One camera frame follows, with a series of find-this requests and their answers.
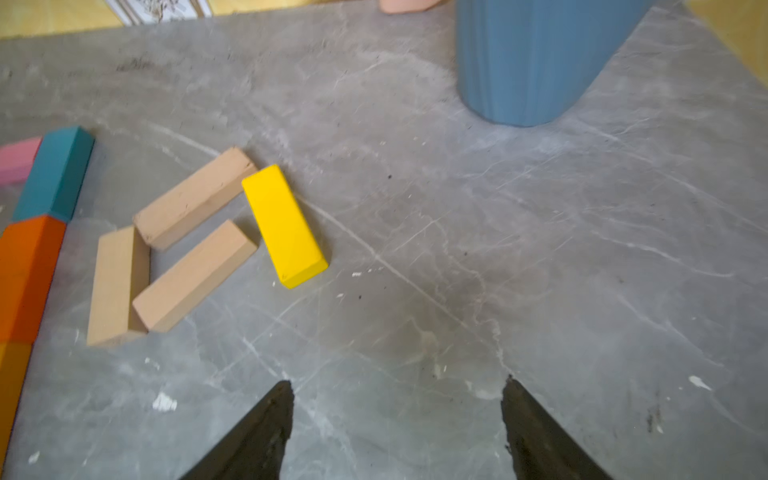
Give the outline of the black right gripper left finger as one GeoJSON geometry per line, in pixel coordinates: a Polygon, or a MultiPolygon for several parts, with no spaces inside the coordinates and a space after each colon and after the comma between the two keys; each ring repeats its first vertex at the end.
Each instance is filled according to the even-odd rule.
{"type": "Polygon", "coordinates": [[[294,392],[282,380],[183,477],[278,479],[293,427],[294,392]]]}

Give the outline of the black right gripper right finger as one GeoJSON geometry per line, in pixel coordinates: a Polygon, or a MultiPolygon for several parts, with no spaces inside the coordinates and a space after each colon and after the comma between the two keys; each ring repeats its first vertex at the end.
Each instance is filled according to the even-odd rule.
{"type": "Polygon", "coordinates": [[[611,478],[512,376],[502,391],[501,412],[518,479],[611,478]]]}

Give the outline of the yellow wooden block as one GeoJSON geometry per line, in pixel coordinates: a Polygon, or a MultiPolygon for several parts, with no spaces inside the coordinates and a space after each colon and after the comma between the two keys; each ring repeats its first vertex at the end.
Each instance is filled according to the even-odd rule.
{"type": "Polygon", "coordinates": [[[328,268],[278,165],[242,180],[242,188],[280,283],[292,289],[328,268]]]}

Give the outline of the amber orange wooden block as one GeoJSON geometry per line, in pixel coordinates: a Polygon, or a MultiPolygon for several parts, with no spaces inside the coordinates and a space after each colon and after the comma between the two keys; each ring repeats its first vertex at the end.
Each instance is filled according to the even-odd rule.
{"type": "Polygon", "coordinates": [[[4,465],[5,462],[31,351],[31,344],[15,342],[1,343],[1,465],[4,465]]]}

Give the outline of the red orange wooden block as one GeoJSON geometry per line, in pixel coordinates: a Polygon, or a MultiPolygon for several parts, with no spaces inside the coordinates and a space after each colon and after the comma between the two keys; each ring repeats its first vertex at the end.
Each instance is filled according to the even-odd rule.
{"type": "Polygon", "coordinates": [[[1,340],[36,340],[67,224],[41,215],[1,236],[1,340]]]}

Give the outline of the teal wooden block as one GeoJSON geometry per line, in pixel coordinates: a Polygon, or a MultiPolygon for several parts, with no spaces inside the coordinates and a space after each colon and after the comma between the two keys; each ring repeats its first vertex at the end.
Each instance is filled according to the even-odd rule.
{"type": "Polygon", "coordinates": [[[69,223],[94,143],[94,137],[80,126],[45,134],[11,222],[48,215],[69,223]]]}

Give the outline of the pink wooden block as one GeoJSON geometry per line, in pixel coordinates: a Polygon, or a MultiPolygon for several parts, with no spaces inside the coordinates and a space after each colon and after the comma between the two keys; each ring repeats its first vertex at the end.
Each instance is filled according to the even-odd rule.
{"type": "Polygon", "coordinates": [[[0,185],[23,183],[28,178],[43,137],[3,145],[0,149],[0,185]]]}

